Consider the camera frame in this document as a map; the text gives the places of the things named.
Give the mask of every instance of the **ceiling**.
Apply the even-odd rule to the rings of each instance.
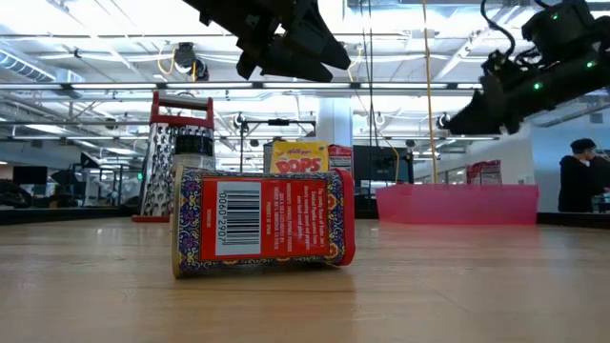
[[[427,25],[421,5],[413,1],[371,0],[371,17],[368,2],[364,2],[364,13],[360,12],[356,0],[320,0],[319,6],[327,26],[344,43],[353,60],[349,72],[331,69],[333,82],[368,82],[368,61],[373,65],[373,82],[425,83],[424,32],[429,36],[430,73],[435,83],[476,84],[481,75],[480,63],[487,54],[508,48],[508,40],[501,33],[487,30],[479,13],[479,3],[470,0],[429,2]],[[605,3],[593,9],[595,16],[607,10]],[[517,52],[530,47],[520,39],[520,26],[537,10],[537,7],[497,1],[487,5],[489,17],[517,38]],[[176,69],[167,74],[163,71],[171,68],[172,51],[180,42],[195,44],[197,56],[208,66],[211,83],[244,81],[235,71],[240,54],[235,37],[216,24],[206,27],[199,23],[198,12],[181,0],[0,0],[0,23],[0,50],[9,51],[41,71],[64,75],[62,80],[55,81],[192,82],[190,76]],[[69,79],[65,76],[67,71],[71,73]],[[250,81],[294,80],[261,76],[255,71]],[[32,80],[0,69],[0,82],[30,83]],[[362,92],[360,99],[351,90],[196,90],[192,93],[214,99],[216,127],[222,136],[235,135],[227,130],[227,124],[240,112],[249,119],[315,120],[320,96],[350,97],[356,115],[355,134],[368,132],[365,118],[370,101],[370,96],[365,95],[368,91]],[[424,94],[423,91],[400,93],[375,89],[376,111],[389,119],[381,127],[382,134],[427,135],[428,101],[421,96]],[[5,99],[0,104],[0,118],[49,124],[74,120],[75,113],[78,114],[75,120],[85,122],[109,118],[146,122],[150,116],[150,91],[88,90],[81,91],[80,95],[81,98],[73,99],[52,91],[0,91],[0,97]],[[472,91],[433,92],[433,115],[458,111],[468,104],[471,95]],[[15,107],[18,101],[23,106]],[[12,127],[0,129],[4,129],[0,134],[5,136],[49,134],[26,126],[17,127],[17,132]],[[145,134],[146,126],[124,125],[109,131],[103,126],[83,125],[70,130],[73,134],[88,136],[134,135]],[[260,132],[270,136],[303,133],[298,127],[261,128]],[[89,143],[104,147],[103,142]],[[443,149],[460,152],[465,144],[457,142]],[[142,151],[145,143],[130,147]],[[420,149],[428,148],[425,144],[420,146]],[[216,151],[227,158],[238,157],[235,151],[220,143]]]

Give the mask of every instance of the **tin can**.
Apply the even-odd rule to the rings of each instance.
[[[325,262],[356,251],[354,182],[346,171],[260,174],[179,166],[173,275],[223,266]]]

